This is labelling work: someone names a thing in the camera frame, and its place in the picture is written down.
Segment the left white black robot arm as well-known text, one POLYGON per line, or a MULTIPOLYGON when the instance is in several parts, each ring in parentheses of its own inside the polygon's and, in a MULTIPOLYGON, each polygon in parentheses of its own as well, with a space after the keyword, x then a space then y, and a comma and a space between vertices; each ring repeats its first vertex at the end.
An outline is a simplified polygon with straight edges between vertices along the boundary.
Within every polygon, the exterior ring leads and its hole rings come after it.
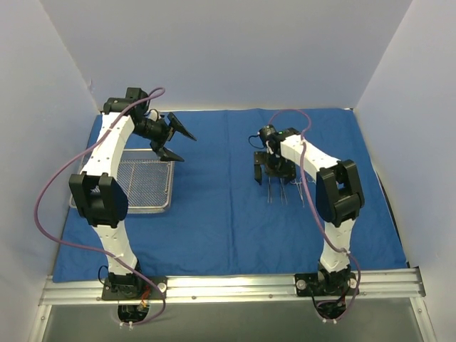
POLYGON ((138 135, 150 141, 152 151, 162 162, 183 159, 166 148, 166 142, 179 132, 193 139, 173 113, 149 116, 152 96, 109 98, 103 108, 102 128, 90 156, 69 187, 80 216, 99 236, 108 257, 108 288, 135 299, 145 288, 138 258, 133 253, 125 228, 128 196, 118 183, 118 167, 128 138, 138 135))

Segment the steel tweezers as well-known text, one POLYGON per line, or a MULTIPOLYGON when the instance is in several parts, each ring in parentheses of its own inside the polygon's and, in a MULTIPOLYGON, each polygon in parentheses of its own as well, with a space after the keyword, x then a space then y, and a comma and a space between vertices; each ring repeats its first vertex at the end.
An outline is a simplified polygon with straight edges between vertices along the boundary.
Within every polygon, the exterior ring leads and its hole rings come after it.
POLYGON ((267 203, 272 204, 273 202, 273 194, 272 194, 272 183, 271 183, 271 177, 268 177, 268 183, 267 183, 267 203))
POLYGON ((287 205, 288 200, 286 196, 286 190, 285 190, 285 184, 284 184, 284 179, 280 178, 280 196, 281 196, 281 203, 287 205))

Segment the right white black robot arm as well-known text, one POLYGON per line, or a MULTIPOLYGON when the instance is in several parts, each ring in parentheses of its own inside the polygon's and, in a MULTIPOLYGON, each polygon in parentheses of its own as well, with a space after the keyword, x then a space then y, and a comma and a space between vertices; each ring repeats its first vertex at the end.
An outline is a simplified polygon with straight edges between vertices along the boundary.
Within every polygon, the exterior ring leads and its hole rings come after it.
POLYGON ((262 127, 257 136, 263 145, 254 152, 254 179, 275 177, 284 183, 301 172, 301 186, 323 235, 319 264, 323 270, 316 285, 332 294, 342 285, 340 273, 350 265, 353 226, 365 204, 356 163, 339 160, 318 149, 294 128, 278 131, 273 125, 262 127))

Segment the wire mesh instrument tray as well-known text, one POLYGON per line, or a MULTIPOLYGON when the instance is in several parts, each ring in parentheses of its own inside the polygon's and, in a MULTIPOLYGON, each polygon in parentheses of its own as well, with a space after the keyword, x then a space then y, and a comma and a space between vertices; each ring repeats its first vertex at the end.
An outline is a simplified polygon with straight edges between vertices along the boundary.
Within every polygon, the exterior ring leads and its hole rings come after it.
POLYGON ((148 149, 97 148, 70 176, 72 205, 91 219, 164 212, 171 203, 174 166, 148 149))

